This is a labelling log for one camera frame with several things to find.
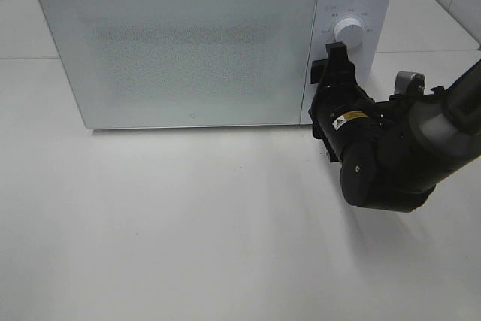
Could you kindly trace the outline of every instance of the white table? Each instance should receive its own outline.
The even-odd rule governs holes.
[[[367,91],[480,57],[378,53]],[[362,210],[309,127],[91,133],[58,59],[0,74],[2,321],[479,320],[481,162],[414,213]]]

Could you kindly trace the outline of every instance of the yellow warning sticker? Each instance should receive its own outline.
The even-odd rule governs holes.
[[[369,117],[363,111],[350,111],[336,118],[336,120],[332,123],[332,126],[337,131],[341,126],[343,126],[350,120],[354,120],[356,118],[369,118]]]
[[[354,120],[355,118],[368,118],[368,115],[363,111],[350,111],[343,114],[346,120]]]

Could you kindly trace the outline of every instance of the white microwave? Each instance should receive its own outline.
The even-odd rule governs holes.
[[[85,126],[310,123],[343,41],[363,85],[389,0],[39,0]]]

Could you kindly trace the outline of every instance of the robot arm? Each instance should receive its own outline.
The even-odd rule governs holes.
[[[430,95],[422,74],[400,72],[395,94],[376,103],[358,86],[346,46],[326,47],[328,59],[311,71],[318,88],[310,116],[331,162],[342,163],[349,204],[411,212],[481,155],[481,61]]]

